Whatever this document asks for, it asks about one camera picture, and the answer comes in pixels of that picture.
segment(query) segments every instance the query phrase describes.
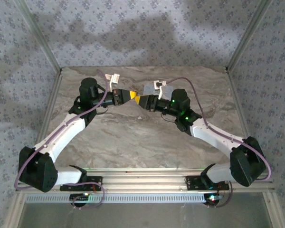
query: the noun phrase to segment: purple cable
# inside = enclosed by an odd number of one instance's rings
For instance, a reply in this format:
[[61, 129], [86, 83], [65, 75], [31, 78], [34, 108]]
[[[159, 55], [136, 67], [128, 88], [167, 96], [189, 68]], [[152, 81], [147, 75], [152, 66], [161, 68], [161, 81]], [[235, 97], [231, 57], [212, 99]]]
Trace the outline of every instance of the purple cable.
[[53, 141], [53, 139], [55, 139], [57, 137], [57, 135], [59, 135], [62, 130], [64, 128], [66, 128], [70, 123], [72, 123], [74, 120], [80, 118], [81, 116], [87, 114], [87, 113], [90, 113], [92, 112], [93, 110], [95, 110], [97, 107], [99, 107], [101, 105], [101, 103], [104, 101], [107, 93], [108, 93], [108, 90], [109, 90], [109, 83], [107, 82], [106, 80], [106, 77], [105, 77], [105, 74], [101, 71], [101, 70], [97, 70], [97, 72], [105, 79], [105, 92], [104, 92], [104, 95], [103, 97], [101, 98], [101, 100], [99, 101], [99, 103], [97, 105], [95, 105], [93, 108], [77, 115], [77, 116], [74, 116], [72, 119], [70, 119], [69, 121], [66, 122], [65, 125], [62, 125], [57, 131], [55, 131], [53, 133], [53, 135], [51, 137], [49, 137], [49, 139], [41, 146], [39, 147], [38, 149], [36, 149], [30, 156], [29, 158], [24, 162], [24, 164], [22, 165], [22, 167], [20, 168], [19, 172], [18, 172], [18, 175], [15, 179], [15, 183], [14, 183], [14, 187], [16, 190], [24, 190], [24, 189], [29, 189], [31, 188], [31, 186], [27, 186], [27, 187], [19, 187], [18, 186], [18, 181], [20, 179], [20, 176], [22, 175], [25, 167], [28, 165], [28, 163], [33, 159], [33, 157], [39, 152], [41, 151], [46, 145], [48, 145], [51, 141]]
[[101, 191], [103, 192], [103, 196], [102, 196], [100, 202], [97, 203], [96, 205], [88, 206], [88, 207], [82, 207], [82, 208], [79, 208], [79, 207], [76, 207], [76, 206], [75, 206], [75, 201], [76, 201], [78, 198], [80, 198], [80, 196], [77, 196], [77, 197], [75, 197], [75, 198], [73, 199], [73, 201], [72, 201], [72, 205], [73, 205], [74, 209], [79, 209], [79, 210], [81, 210], [81, 209], [97, 208], [97, 207], [98, 207], [99, 205], [101, 205], [101, 204], [104, 202], [104, 200], [105, 200], [105, 189], [103, 188], [103, 186], [102, 186], [101, 184], [98, 184], [97, 182], [84, 182], [84, 183], [65, 184], [65, 185], [69, 185], [69, 186], [79, 186], [79, 185], [85, 185], [85, 184], [94, 184], [94, 185], [99, 186], [99, 187], [101, 188]]
[[205, 125], [206, 125], [211, 131], [213, 131], [214, 133], [216, 133], [216, 134], [218, 134], [218, 135], [220, 135], [220, 136], [222, 136], [222, 137], [224, 137], [224, 138], [226, 138], [226, 139], [228, 139], [228, 140], [234, 141], [234, 142], [236, 142], [236, 143], [239, 143], [239, 144], [245, 146], [246, 148], [248, 148], [248, 149], [250, 149], [251, 151], [253, 151], [257, 156], [259, 156], [260, 159], [264, 162], [264, 164], [266, 165], [266, 167], [267, 167], [267, 169], [268, 169], [268, 175], [267, 175], [265, 178], [261, 178], [261, 179], [257, 179], [257, 180], [259, 180], [259, 181], [267, 181], [267, 180], [269, 180], [269, 178], [271, 177], [271, 168], [270, 168], [269, 163], [268, 163], [268, 162], [266, 161], [266, 159], [264, 158], [264, 156], [261, 155], [261, 154], [259, 153], [259, 151], [257, 151], [257, 150], [254, 149], [253, 147], [249, 146], [248, 144], [246, 144], [246, 143], [244, 143], [244, 142], [242, 142], [242, 141], [240, 141], [240, 140], [233, 139], [233, 138], [229, 137], [228, 135], [225, 135], [225, 134], [223, 134], [223, 133], [221, 133], [221, 132], [218, 132], [217, 130], [215, 130], [215, 129], [213, 129], [211, 126], [209, 126], [209, 125], [208, 125], [208, 122], [207, 122], [207, 119], [206, 119], [206, 115], [205, 115], [204, 110], [203, 110], [203, 108], [202, 108], [202, 106], [201, 106], [201, 104], [200, 104], [200, 101], [199, 101], [199, 98], [198, 98], [198, 95], [197, 95], [197, 93], [196, 93], [196, 90], [195, 90], [195, 88], [194, 88], [193, 83], [192, 83], [188, 78], [186, 78], [186, 77], [178, 77], [178, 78], [172, 79], [171, 81], [167, 82], [167, 84], [169, 84], [169, 83], [171, 83], [171, 82], [174, 82], [175, 80], [178, 80], [178, 79], [185, 79], [185, 80], [187, 80], [187, 81], [190, 83], [190, 85], [191, 85], [191, 87], [192, 87], [192, 89], [193, 89], [193, 92], [194, 92], [196, 101], [197, 101], [197, 103], [198, 103], [198, 105], [199, 105], [199, 108], [200, 108], [200, 111], [201, 111], [201, 115], [202, 115], [202, 117], [203, 117], [203, 120], [204, 120], [204, 122], [205, 122]]

